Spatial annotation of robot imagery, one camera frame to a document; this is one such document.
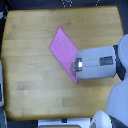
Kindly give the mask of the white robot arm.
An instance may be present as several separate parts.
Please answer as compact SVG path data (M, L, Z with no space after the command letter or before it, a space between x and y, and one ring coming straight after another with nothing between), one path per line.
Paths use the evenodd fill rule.
M89 128L128 128L128 34L117 45L77 52L71 72L77 80L118 75L121 81L111 89L106 110L95 113Z

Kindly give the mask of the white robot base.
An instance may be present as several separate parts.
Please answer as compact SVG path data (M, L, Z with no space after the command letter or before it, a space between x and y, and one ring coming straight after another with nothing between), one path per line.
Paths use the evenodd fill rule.
M68 118L68 119L43 119L38 125L79 125L81 128L89 128L89 118Z

